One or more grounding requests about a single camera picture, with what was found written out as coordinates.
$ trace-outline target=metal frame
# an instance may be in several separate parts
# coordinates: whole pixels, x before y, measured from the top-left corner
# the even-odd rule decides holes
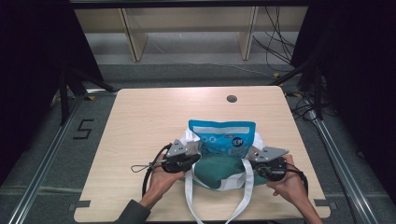
[[[72,122],[73,117],[76,114],[76,111],[78,110],[83,100],[83,96],[77,96],[75,98],[75,102],[72,104],[71,107],[70,116],[65,121],[64,125],[62,125],[56,133],[51,145],[49,146],[49,150],[47,151],[43,161],[40,163],[40,166],[35,172],[35,176],[33,177],[26,191],[23,193],[20,202],[14,209],[11,218],[8,221],[9,224],[23,223],[23,221],[25,220],[35,200],[35,196],[39,192],[40,186],[44,181],[48,171],[50,170],[50,167],[59,151],[59,148],[61,147],[70,123]]]
[[[310,111],[309,113],[312,119],[317,117],[315,111]],[[318,129],[323,136],[329,155],[334,162],[336,172],[340,175],[341,181],[345,185],[346,191],[348,192],[359,214],[361,215],[362,221],[367,224],[379,223],[374,211],[371,208],[371,205],[361,191],[361,188],[359,188],[359,185],[356,182],[355,177],[350,172],[347,163],[344,161],[340,150],[332,140],[332,136],[330,135],[324,121],[322,119],[314,119],[313,121],[315,125],[318,126]]]

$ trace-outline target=wooden table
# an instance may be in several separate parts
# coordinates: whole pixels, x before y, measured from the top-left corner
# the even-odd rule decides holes
[[[237,97],[229,103],[227,96]],[[117,219],[131,200],[141,199],[145,171],[132,165],[148,164],[166,144],[179,138],[189,119],[251,120],[264,144],[286,148],[309,181],[309,198],[324,200],[311,161],[279,87],[204,87],[129,89],[118,93],[77,208],[77,222]],[[266,186],[254,188],[251,202],[236,220],[301,217],[298,210]],[[243,197],[241,189],[212,191],[194,188],[194,210],[202,220],[226,220]],[[328,206],[316,207],[321,217]],[[176,184],[152,209],[148,221],[194,221],[187,206],[184,182]]]

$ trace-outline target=sleeve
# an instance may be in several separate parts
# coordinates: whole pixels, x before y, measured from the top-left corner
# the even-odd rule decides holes
[[[134,200],[129,201],[125,209],[122,211],[116,224],[143,224],[149,217],[150,211],[147,207],[142,206]]]

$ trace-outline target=green fabric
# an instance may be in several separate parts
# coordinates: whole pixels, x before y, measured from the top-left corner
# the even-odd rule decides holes
[[[218,189],[221,186],[221,179],[244,172],[245,167],[241,159],[221,154],[204,155],[195,163],[194,168],[194,175],[211,189]],[[266,181],[259,175],[254,175],[254,185],[262,185]]]

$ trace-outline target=hand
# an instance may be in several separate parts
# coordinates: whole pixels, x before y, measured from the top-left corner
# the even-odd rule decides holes
[[[291,155],[285,155],[283,157],[288,163],[288,169],[294,169],[293,157]],[[285,177],[279,181],[267,181],[267,186],[274,189],[274,196],[281,195],[286,201],[294,204],[300,213],[303,215],[307,223],[320,224],[323,223],[318,216],[312,203],[309,201],[306,195],[306,190],[303,185],[303,181],[300,176],[293,172],[286,172]]]
[[[172,187],[172,185],[184,176],[184,172],[176,174],[166,173],[161,165],[156,164],[154,170],[151,173],[151,179],[148,187],[148,191],[143,196],[140,204],[151,209],[155,203],[157,203],[163,195]]]
[[[288,169],[294,169],[289,164],[294,165],[293,157],[290,154],[283,156],[288,163]],[[283,179],[279,181],[267,181],[267,186],[271,189],[274,189],[274,196],[281,195],[284,199],[292,204],[296,204],[301,199],[306,199],[306,191],[303,185],[303,181],[300,176],[293,172],[286,172],[286,175]]]

